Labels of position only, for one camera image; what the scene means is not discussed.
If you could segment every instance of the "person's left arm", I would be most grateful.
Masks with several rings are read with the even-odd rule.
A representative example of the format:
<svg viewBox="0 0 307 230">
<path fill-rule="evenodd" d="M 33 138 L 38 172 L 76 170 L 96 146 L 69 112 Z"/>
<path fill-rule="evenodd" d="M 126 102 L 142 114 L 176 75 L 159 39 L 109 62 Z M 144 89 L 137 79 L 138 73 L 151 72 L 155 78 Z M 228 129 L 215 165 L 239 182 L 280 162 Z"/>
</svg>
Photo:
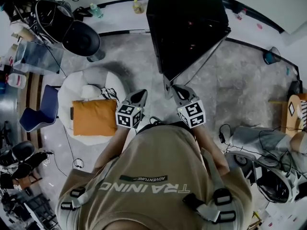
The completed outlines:
<svg viewBox="0 0 307 230">
<path fill-rule="evenodd" d="M 111 160 L 111 158 L 119 156 L 122 153 L 129 131 L 129 128 L 118 126 L 115 135 L 99 155 L 92 173 L 96 174 Z"/>
</svg>

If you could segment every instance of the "orange pillow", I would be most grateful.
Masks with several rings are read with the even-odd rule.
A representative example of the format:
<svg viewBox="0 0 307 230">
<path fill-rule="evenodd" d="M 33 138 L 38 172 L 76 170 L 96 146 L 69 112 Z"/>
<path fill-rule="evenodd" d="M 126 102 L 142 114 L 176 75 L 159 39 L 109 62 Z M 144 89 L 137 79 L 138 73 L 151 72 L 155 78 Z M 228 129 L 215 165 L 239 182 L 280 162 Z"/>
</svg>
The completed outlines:
<svg viewBox="0 0 307 230">
<path fill-rule="evenodd" d="M 74 101 L 73 134 L 75 136 L 113 136 L 117 130 L 116 100 Z"/>
</svg>

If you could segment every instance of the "plastic bottle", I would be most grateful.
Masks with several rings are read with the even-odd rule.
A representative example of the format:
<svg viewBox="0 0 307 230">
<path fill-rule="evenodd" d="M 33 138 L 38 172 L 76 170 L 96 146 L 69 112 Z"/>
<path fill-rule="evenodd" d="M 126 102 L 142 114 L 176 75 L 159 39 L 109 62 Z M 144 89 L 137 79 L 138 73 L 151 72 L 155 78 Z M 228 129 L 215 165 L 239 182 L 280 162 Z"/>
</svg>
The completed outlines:
<svg viewBox="0 0 307 230">
<path fill-rule="evenodd" d="M 236 17 L 241 20 L 246 15 L 246 11 L 247 9 L 241 10 Z"/>
<path fill-rule="evenodd" d="M 7 83 L 12 87 L 23 89 L 27 83 L 27 77 L 25 75 L 11 73 L 7 78 Z"/>
<path fill-rule="evenodd" d="M 137 0 L 133 1 L 133 10 L 134 10 L 135 13 L 143 13 L 144 12 L 143 5 Z"/>
<path fill-rule="evenodd" d="M 91 13 L 93 14 L 93 16 L 97 18 L 102 18 L 102 16 L 104 16 L 104 14 L 101 13 L 100 8 L 96 4 L 91 3 L 90 8 L 91 8 Z"/>
</svg>

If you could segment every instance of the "yellow bottle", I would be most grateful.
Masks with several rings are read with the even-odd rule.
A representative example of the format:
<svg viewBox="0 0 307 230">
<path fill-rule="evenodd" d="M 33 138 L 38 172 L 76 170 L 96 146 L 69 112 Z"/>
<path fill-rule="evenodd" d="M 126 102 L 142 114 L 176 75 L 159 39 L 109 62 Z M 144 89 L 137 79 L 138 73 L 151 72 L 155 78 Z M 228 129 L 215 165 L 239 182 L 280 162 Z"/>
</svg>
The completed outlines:
<svg viewBox="0 0 307 230">
<path fill-rule="evenodd" d="M 144 12 L 143 5 L 137 0 L 133 1 L 133 10 L 134 10 L 135 13 L 143 13 Z"/>
</svg>

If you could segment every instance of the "cushion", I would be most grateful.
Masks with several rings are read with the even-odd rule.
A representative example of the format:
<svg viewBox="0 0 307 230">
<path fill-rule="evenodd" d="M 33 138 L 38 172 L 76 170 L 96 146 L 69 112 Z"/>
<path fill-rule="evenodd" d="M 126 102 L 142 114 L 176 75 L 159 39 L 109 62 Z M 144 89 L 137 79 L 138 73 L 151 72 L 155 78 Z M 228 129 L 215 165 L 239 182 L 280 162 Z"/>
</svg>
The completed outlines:
<svg viewBox="0 0 307 230">
<path fill-rule="evenodd" d="M 95 98 L 99 95 L 101 95 L 101 89 L 94 85 L 87 84 L 82 87 L 81 97 L 83 99 Z"/>
<path fill-rule="evenodd" d="M 117 130 L 116 100 L 74 101 L 73 134 L 75 136 L 113 136 Z"/>
</svg>

